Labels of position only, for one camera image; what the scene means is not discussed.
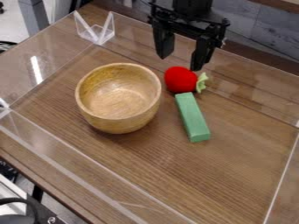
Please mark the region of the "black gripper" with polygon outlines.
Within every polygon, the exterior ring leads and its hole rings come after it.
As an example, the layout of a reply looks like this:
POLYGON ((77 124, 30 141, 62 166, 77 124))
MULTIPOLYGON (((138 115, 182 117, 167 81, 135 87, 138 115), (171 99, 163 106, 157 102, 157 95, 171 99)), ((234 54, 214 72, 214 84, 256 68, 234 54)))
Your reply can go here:
POLYGON ((166 59, 174 52, 174 34, 197 39, 191 70, 201 71, 212 60, 216 46, 222 48, 230 20, 212 8, 213 0, 150 0, 149 23, 154 27, 157 54, 166 59))

